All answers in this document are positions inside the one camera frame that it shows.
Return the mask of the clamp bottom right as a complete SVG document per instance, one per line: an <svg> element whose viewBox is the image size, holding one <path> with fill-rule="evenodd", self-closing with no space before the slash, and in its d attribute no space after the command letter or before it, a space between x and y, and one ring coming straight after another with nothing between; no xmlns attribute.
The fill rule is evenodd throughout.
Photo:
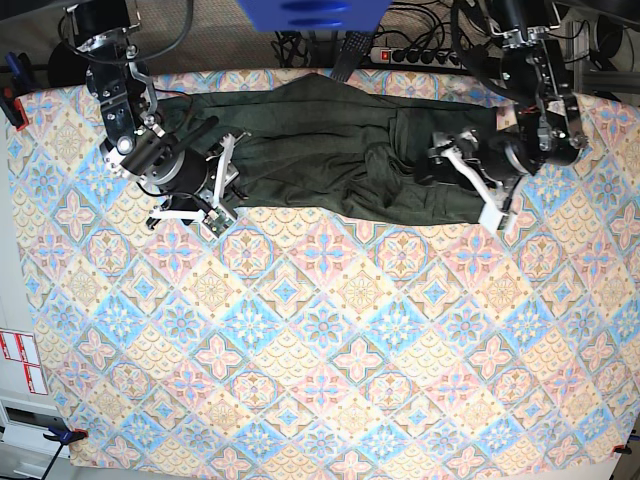
<svg viewBox="0 0 640 480"><path fill-rule="evenodd" d="M613 448L612 452L620 455L631 455L633 450L629 445L617 445Z"/></svg>

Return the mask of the blue plastic box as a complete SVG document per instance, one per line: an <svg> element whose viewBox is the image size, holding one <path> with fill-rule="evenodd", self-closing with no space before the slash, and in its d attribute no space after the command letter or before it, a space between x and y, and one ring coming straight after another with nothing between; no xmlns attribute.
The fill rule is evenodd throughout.
<svg viewBox="0 0 640 480"><path fill-rule="evenodd" d="M252 25L269 31L374 31L390 0L240 0Z"/></svg>

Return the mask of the blue clamp bottom left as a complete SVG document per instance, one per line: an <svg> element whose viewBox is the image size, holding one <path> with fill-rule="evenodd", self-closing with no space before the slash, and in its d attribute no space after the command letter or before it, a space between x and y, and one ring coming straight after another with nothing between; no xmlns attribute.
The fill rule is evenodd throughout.
<svg viewBox="0 0 640 480"><path fill-rule="evenodd" d="M58 448L56 452L52 456L49 464L47 465L44 471L44 474L41 477L42 480L45 480L49 475L52 467L54 466L56 460L58 459L59 455L61 454L63 448L68 447L72 443L86 439L89 436L89 433L86 430L82 430L82 429L69 430L68 428L59 429L59 428L49 427L48 432L43 433L42 436L44 439L58 444Z"/></svg>

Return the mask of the blue clamp top left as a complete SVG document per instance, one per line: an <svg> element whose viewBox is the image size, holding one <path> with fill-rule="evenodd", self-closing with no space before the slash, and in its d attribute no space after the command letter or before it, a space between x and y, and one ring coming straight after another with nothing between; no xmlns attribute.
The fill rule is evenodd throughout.
<svg viewBox="0 0 640 480"><path fill-rule="evenodd" d="M30 77L20 56L9 52L5 60L13 85L1 87L1 110L10 124L21 131L28 126L28 118L19 97L30 87Z"/></svg>

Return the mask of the black remote-like device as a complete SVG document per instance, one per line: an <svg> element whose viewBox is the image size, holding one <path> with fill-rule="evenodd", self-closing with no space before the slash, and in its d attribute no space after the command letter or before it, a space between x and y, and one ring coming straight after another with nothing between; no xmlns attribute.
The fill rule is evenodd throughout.
<svg viewBox="0 0 640 480"><path fill-rule="evenodd" d="M348 31L330 78L346 83L371 49L373 32Z"/></svg>

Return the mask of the red white label stickers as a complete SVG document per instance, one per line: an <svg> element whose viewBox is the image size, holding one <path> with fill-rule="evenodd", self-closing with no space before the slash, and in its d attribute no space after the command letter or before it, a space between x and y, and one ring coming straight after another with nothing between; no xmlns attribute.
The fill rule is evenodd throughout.
<svg viewBox="0 0 640 480"><path fill-rule="evenodd" d="M30 394L46 396L48 389L33 334L1 331L1 369L10 375L21 375Z"/></svg>

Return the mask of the blue clamp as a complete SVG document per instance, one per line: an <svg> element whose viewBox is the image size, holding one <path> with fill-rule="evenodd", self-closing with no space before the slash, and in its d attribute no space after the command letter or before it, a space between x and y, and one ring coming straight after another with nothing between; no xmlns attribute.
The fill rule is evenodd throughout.
<svg viewBox="0 0 640 480"><path fill-rule="evenodd" d="M89 436L89 433L86 430L82 430L82 429L69 430L68 428L59 429L59 428L49 427L48 432L43 433L42 436L44 439L58 444L58 448L56 452L52 456L49 464L47 465L44 471L44 474L41 477L42 480L45 480L49 475L52 467L54 466L56 460L58 459L59 455L61 454L63 448L68 447L72 443L86 439Z"/></svg>
<svg viewBox="0 0 640 480"><path fill-rule="evenodd" d="M1 110L10 124L21 131L28 126L28 118L19 97L30 87L30 77L20 56L9 52L5 60L13 85L1 87Z"/></svg>

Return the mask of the dark green long-sleeve T-shirt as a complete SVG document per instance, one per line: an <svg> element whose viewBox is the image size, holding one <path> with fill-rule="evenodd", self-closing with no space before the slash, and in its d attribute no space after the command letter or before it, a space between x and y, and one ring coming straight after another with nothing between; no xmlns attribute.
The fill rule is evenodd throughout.
<svg viewBox="0 0 640 480"><path fill-rule="evenodd" d="M196 141L241 141L234 207L317 207L345 217L404 226L474 224L484 203L454 183L414 179L435 133L498 126L497 108L370 95L318 74L270 91L213 92L159 104L165 127L184 137L216 117Z"/></svg>

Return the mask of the colourful patterned tablecloth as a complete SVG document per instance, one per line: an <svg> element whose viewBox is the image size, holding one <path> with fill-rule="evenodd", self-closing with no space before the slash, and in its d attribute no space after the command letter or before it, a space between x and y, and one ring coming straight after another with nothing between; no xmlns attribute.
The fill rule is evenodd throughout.
<svg viewBox="0 0 640 480"><path fill-rule="evenodd" d="M506 233L258 208L220 239L114 178L82 87L22 100L8 190L41 373L78 466L484 479L609 460L639 415L639 111Z"/></svg>

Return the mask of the black power strip red switch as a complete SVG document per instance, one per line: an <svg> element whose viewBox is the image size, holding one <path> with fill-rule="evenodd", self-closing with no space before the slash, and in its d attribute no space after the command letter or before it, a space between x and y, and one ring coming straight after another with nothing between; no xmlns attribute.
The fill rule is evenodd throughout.
<svg viewBox="0 0 640 480"><path fill-rule="evenodd" d="M456 53L449 50L422 48L373 47L369 59L374 64L461 69Z"/></svg>

